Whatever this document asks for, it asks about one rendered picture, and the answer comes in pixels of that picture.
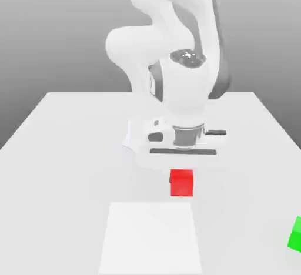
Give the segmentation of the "small red cube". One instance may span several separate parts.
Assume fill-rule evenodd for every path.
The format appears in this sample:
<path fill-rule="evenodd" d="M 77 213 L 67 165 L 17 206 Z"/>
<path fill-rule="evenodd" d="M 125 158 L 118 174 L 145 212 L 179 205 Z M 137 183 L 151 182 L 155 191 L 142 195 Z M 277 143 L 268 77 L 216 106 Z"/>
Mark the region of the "small red cube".
<path fill-rule="evenodd" d="M 193 196 L 193 170 L 171 169 L 169 183 L 171 196 Z"/>

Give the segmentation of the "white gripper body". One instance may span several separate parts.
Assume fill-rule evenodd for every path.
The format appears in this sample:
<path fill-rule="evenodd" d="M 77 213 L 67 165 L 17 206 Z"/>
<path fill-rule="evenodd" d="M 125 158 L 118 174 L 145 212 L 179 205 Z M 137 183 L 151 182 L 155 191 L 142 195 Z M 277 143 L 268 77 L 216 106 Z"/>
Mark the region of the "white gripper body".
<path fill-rule="evenodd" d="M 226 163 L 223 145 L 199 145 L 193 148 L 145 147 L 136 154 L 140 167 L 152 169 L 194 169 Z"/>

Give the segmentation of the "small green cube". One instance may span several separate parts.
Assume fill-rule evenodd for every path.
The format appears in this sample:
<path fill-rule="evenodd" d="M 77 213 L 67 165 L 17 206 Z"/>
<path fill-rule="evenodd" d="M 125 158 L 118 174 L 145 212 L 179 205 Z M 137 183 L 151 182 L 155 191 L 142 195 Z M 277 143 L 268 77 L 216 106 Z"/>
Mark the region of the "small green cube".
<path fill-rule="evenodd" d="M 287 246 L 301 253 L 301 216 L 295 220 Z"/>

